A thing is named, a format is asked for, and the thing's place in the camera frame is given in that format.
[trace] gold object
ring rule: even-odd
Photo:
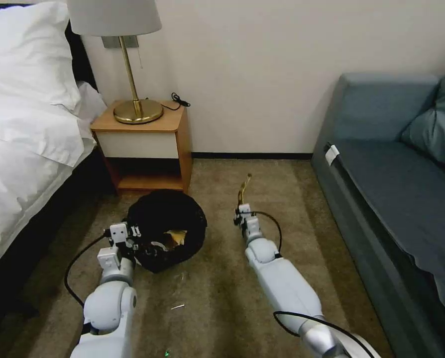
[[[170,234],[176,244],[184,245],[184,238],[187,232],[188,230],[169,230],[165,234]]]
[[[243,205],[244,204],[244,191],[246,190],[247,185],[251,181],[252,174],[247,174],[247,179],[244,183],[241,185],[241,189],[239,189],[239,193],[237,193],[237,205]]]
[[[118,122],[125,124],[142,124],[154,121],[163,115],[163,106],[150,99],[138,99],[124,39],[122,36],[119,36],[118,39],[123,52],[126,72],[128,72],[133,100],[119,104],[114,109],[113,115]]]

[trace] white pillow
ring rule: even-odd
[[[18,151],[74,167],[84,150],[79,121],[60,105],[0,95],[0,140]]]
[[[0,93],[75,110],[80,93],[65,38],[67,5],[43,2],[0,10]]]

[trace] bed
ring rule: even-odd
[[[0,9],[18,9],[14,8],[16,5],[0,4]],[[55,5],[48,3],[41,8],[58,17]],[[53,20],[63,23],[65,16]],[[89,129],[91,121],[106,106],[96,92],[83,43],[67,23],[68,20],[64,26],[71,50],[70,74],[61,78],[72,83],[78,104],[69,110],[64,101],[63,104],[45,103],[47,95],[49,101],[54,99],[52,93],[45,90],[46,83],[40,87],[40,77],[28,90],[19,88],[17,95],[12,93],[25,85],[25,76],[31,75],[30,66],[21,59],[18,65],[25,65],[24,71],[18,68],[22,81],[9,89],[4,85],[0,88],[0,319],[6,308],[16,302],[19,290],[44,254],[54,230],[71,209],[69,203],[78,200],[85,185],[100,188],[94,185],[97,178],[99,182],[106,182],[101,159],[93,151],[95,142]],[[12,44],[7,47],[18,56],[18,49]],[[24,55],[30,62],[35,57]],[[0,62],[5,65],[6,61],[11,64],[12,59],[0,56]],[[26,98],[32,91],[43,90],[38,101]],[[35,238],[40,239],[38,245],[28,245]]]

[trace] wall outlet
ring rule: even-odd
[[[123,36],[126,47],[138,47],[136,36]],[[102,36],[103,46],[105,48],[121,48],[117,36]]]

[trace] white tag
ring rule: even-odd
[[[335,158],[337,158],[339,154],[340,152],[338,151],[337,147],[334,144],[332,144],[326,153],[326,161],[329,164],[329,166],[332,165],[332,162],[334,161]]]

